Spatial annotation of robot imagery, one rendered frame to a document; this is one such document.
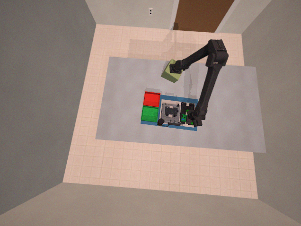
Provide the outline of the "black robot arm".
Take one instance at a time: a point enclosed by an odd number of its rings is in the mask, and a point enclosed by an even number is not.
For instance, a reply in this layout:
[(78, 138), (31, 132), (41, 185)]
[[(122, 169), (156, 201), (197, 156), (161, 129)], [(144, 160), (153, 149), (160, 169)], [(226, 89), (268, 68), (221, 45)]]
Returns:
[(206, 61), (206, 67), (208, 67), (208, 71), (204, 86), (195, 110), (190, 113), (194, 127), (203, 125), (202, 120), (205, 120), (205, 115), (208, 111), (208, 102), (211, 97), (216, 79), (222, 66), (226, 65), (229, 54), (227, 53), (222, 39), (211, 39), (208, 41), (207, 45), (191, 54), (187, 58), (183, 60), (177, 60), (175, 64), (169, 65), (170, 73), (181, 74), (182, 70), (185, 71), (192, 63), (206, 56), (208, 56)]

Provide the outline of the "green bin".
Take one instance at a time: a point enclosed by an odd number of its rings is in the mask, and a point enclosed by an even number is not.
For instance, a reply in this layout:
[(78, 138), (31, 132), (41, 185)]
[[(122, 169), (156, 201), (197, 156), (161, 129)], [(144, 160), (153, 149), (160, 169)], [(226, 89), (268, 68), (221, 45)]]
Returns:
[(144, 106), (142, 107), (141, 121), (157, 122), (159, 107)]

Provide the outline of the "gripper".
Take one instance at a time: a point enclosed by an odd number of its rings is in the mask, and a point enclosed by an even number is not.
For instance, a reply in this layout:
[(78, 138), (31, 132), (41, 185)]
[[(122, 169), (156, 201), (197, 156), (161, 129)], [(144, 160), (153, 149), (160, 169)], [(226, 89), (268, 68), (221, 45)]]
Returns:
[(187, 116), (186, 116), (186, 124), (193, 124), (193, 121), (191, 120), (192, 118), (190, 117), (190, 113), (193, 112), (194, 110), (186, 110)]

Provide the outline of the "red bin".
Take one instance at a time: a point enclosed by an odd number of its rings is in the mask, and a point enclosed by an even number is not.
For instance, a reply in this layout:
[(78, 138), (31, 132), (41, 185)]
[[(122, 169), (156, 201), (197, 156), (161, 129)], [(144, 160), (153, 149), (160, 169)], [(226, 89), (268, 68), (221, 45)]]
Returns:
[(147, 92), (144, 95), (144, 106), (159, 107), (160, 93)]

